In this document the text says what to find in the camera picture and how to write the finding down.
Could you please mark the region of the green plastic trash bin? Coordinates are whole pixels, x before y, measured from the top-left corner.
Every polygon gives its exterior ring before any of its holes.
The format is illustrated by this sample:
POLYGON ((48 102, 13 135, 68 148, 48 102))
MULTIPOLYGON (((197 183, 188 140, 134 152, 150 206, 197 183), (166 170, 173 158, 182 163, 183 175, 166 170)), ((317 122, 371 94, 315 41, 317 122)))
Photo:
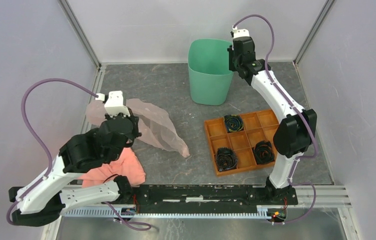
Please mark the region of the green plastic trash bin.
POLYGON ((233 79, 229 70, 230 42, 202 38, 193 41, 188 51, 191 99, 201 105, 219 106, 226 101, 233 79))

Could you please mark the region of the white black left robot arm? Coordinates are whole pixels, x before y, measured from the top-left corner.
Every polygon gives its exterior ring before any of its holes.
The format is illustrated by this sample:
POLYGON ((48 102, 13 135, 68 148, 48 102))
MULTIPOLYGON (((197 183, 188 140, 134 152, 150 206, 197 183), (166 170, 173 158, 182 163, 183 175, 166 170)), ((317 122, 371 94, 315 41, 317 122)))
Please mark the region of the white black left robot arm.
POLYGON ((24 187, 9 189, 12 206, 8 223, 41 227, 73 209, 96 203, 128 203, 133 190, 126 176, 118 174, 100 185, 65 190, 71 181, 92 169, 117 160, 123 149, 141 136, 139 118, 134 115, 109 117, 99 127, 70 138, 58 155, 35 180, 24 187))

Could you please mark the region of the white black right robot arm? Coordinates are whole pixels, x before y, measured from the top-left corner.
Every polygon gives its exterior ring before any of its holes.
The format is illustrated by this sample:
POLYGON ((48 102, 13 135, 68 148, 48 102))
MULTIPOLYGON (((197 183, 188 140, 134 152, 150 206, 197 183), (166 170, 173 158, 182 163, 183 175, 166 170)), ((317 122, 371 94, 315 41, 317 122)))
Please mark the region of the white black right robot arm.
POLYGON ((289 195, 292 176, 314 137, 317 114, 299 105, 283 88, 265 60, 255 58, 255 44, 250 36, 239 36, 228 48, 229 69, 238 72, 268 103, 279 125, 273 136, 275 165, 266 180, 265 199, 277 204, 289 195))

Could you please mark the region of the translucent pink trash bag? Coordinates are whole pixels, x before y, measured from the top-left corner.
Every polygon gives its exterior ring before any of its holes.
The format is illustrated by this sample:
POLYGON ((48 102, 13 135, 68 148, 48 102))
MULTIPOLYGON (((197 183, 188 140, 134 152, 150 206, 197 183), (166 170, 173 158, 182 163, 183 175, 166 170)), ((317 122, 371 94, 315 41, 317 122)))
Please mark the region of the translucent pink trash bag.
POLYGON ((188 146, 178 136, 167 111, 138 98, 127 100, 126 106, 139 117, 138 126, 142 136, 138 140, 162 150, 178 152, 184 158, 190 156, 188 146))

